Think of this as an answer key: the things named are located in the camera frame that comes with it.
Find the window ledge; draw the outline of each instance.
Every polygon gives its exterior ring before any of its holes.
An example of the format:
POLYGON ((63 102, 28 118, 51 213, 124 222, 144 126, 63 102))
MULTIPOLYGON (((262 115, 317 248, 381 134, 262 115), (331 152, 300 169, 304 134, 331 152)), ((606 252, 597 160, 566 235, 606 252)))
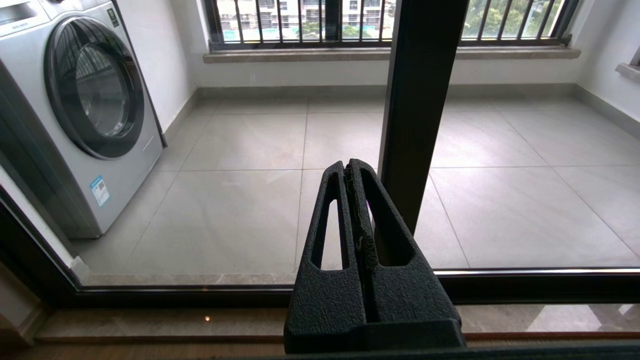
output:
MULTIPOLYGON (((576 59, 580 50, 564 46, 459 47, 457 60, 576 59)), ((269 63, 288 61, 384 61, 390 48, 367 49, 287 49, 215 51, 204 63, 269 63)))
POLYGON ((616 67, 616 71, 625 78, 640 83, 640 66, 621 63, 616 67))

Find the washing machine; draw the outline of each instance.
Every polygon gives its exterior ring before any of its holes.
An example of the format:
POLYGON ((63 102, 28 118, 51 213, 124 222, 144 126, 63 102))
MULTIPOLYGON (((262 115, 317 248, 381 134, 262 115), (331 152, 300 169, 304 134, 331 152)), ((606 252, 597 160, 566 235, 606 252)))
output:
POLYGON ((69 238, 100 237, 162 151, 114 4, 0 1, 0 62, 14 89, 3 91, 21 92, 35 114, 10 126, 32 135, 25 146, 62 203, 50 215, 69 238))

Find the window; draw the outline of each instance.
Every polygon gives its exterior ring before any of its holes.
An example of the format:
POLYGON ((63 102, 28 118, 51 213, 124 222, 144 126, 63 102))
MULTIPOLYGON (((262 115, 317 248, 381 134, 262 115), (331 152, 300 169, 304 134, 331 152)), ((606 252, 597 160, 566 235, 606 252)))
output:
MULTIPOLYGON (((211 49, 260 49, 273 48, 273 44, 265 44, 265 40, 279 40, 280 28, 286 40, 308 40, 305 47, 388 47, 394 34, 396 0, 349 0, 332 1, 300 0, 300 16, 297 8, 289 12, 291 0, 280 0, 280 10, 287 15, 287 21, 280 19, 275 11, 276 0, 243 0, 241 11, 253 8, 256 3, 261 17, 261 28, 257 29, 256 20, 241 19, 243 30, 250 30, 249 38, 240 39, 236 21, 234 0, 217 0, 217 6, 208 7, 209 21, 220 22, 220 26, 211 28, 211 49), (341 31, 327 32, 325 29, 339 28, 338 19, 335 24, 327 23, 326 13, 341 13, 341 31), (358 44, 356 38, 366 39, 366 44, 358 44)), ((474 0, 467 6, 465 26, 459 46, 534 46, 562 45, 566 42, 561 36, 567 29, 576 9, 576 0, 474 0)), ((283 42, 278 48, 299 47, 300 42, 283 42)))

